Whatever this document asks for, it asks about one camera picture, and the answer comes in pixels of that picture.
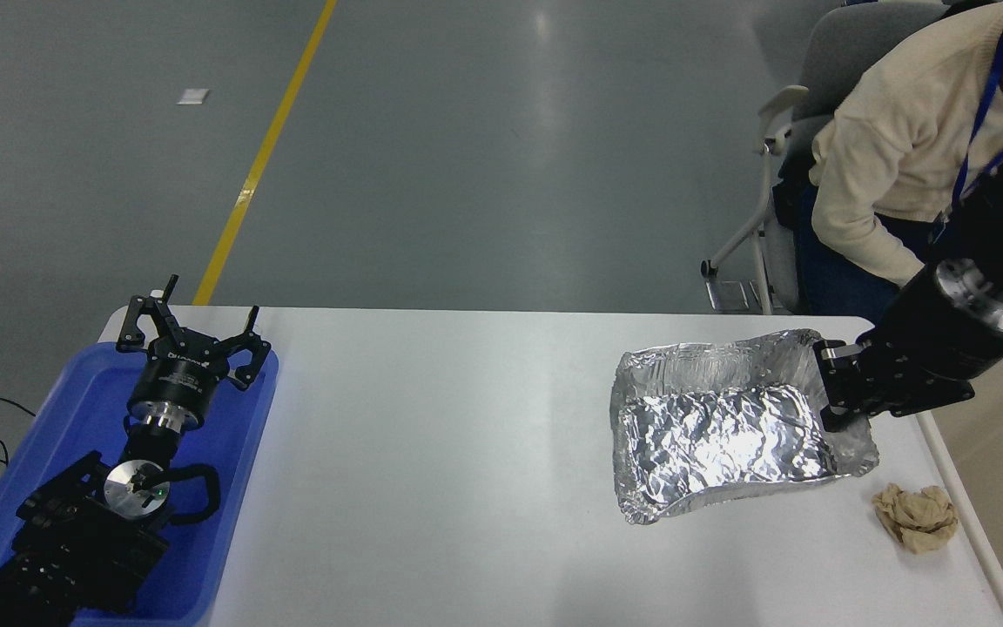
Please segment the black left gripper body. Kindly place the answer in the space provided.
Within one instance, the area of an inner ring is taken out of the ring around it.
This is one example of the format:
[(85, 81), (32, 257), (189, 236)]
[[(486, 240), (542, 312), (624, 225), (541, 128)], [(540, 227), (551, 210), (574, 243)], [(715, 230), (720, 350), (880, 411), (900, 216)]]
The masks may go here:
[(146, 364), (127, 401), (131, 415), (146, 415), (168, 402), (191, 415), (206, 415), (219, 383), (230, 372), (232, 352), (224, 342), (199, 332), (184, 339), (159, 336), (145, 346), (144, 335), (127, 339), (128, 353), (146, 354)]

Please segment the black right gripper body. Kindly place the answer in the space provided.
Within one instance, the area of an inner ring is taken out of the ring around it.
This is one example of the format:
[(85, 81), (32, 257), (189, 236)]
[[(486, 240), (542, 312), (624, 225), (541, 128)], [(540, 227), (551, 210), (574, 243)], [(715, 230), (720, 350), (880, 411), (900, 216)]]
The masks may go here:
[(1003, 361), (1003, 290), (977, 266), (924, 266), (874, 341), (944, 380), (972, 380)]

